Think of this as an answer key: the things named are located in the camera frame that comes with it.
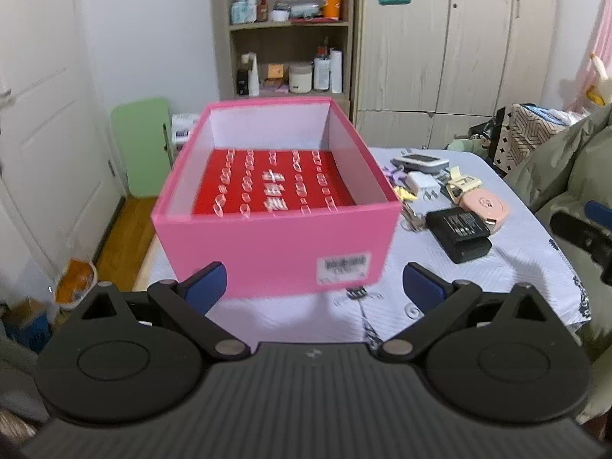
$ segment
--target pink box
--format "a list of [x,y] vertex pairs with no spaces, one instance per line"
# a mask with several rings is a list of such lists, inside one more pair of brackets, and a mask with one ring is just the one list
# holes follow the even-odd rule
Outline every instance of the pink box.
[[[356,205],[192,215],[215,148],[330,150]],[[274,297],[378,281],[401,204],[357,131],[325,97],[244,99],[209,105],[159,196],[152,220],[179,281],[214,260],[225,298]],[[350,265],[343,270],[343,265]]]

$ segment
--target white wall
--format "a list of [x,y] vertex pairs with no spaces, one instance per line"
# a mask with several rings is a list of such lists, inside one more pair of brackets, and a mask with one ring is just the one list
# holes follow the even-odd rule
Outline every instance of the white wall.
[[542,106],[561,109],[578,96],[602,0],[557,0],[555,36]]
[[218,99],[210,0],[80,0],[91,69],[106,112],[165,96],[172,113]]

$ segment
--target wardrobe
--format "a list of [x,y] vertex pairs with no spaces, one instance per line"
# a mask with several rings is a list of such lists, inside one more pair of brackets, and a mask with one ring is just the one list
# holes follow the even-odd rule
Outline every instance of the wardrobe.
[[353,119],[371,146],[444,148],[512,103],[538,103],[556,0],[359,0]]

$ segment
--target clear plastic ring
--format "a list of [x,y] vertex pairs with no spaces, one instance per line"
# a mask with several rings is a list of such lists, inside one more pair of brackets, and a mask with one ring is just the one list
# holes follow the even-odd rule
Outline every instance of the clear plastic ring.
[[251,217],[251,207],[249,207],[248,203],[243,203],[243,205],[240,206],[240,213],[247,219]]

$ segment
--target white charger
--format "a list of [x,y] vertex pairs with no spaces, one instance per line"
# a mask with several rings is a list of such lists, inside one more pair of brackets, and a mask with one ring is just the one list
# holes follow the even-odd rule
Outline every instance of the white charger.
[[412,191],[417,198],[426,197],[429,200],[438,198],[440,185],[432,175],[412,171],[406,175],[404,181],[408,190]]

